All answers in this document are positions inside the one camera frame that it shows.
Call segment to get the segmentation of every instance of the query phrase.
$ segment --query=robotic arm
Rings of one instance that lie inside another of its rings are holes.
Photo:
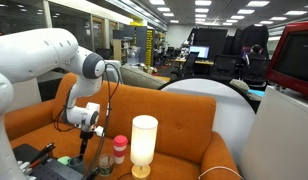
[[[0,179],[24,178],[4,127],[4,112],[13,99],[11,83],[30,80],[58,67],[78,75],[68,94],[63,120],[80,125],[81,138],[87,144],[86,136],[90,136],[92,126],[98,121],[100,107],[88,103],[86,108],[81,108],[75,103],[76,98],[99,91],[105,71],[102,57],[80,47],[76,38],[63,29],[37,29],[0,36]]]

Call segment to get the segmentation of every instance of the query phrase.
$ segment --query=monitor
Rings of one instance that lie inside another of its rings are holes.
[[[266,77],[308,96],[308,22],[285,27]]]
[[[105,64],[107,64],[106,73],[104,73],[104,80],[111,81],[111,82],[120,81],[120,83],[123,84],[121,70],[120,70],[122,66],[121,61],[118,61],[118,60],[104,60],[104,61],[105,61]]]
[[[208,46],[190,46],[190,52],[199,52],[198,59],[207,59],[208,51]]]

